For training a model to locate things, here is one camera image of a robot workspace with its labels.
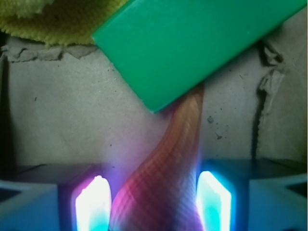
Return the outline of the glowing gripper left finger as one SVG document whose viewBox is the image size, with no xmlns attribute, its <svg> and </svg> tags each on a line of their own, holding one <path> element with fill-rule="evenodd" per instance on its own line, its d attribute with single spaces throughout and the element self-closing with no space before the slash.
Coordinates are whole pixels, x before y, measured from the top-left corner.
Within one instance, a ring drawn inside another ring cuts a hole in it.
<svg viewBox="0 0 308 231">
<path fill-rule="evenodd" d="M 0 181 L 2 231 L 106 231 L 110 210 L 98 164 L 18 166 Z"/>
</svg>

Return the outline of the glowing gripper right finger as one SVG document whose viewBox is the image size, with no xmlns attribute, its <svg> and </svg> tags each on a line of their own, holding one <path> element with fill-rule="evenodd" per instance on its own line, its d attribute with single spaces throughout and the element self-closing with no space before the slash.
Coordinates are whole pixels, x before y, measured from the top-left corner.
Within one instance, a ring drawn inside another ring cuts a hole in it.
<svg viewBox="0 0 308 231">
<path fill-rule="evenodd" d="M 209 159 L 197 208 L 205 231 L 305 231 L 307 166 L 290 159 Z"/>
</svg>

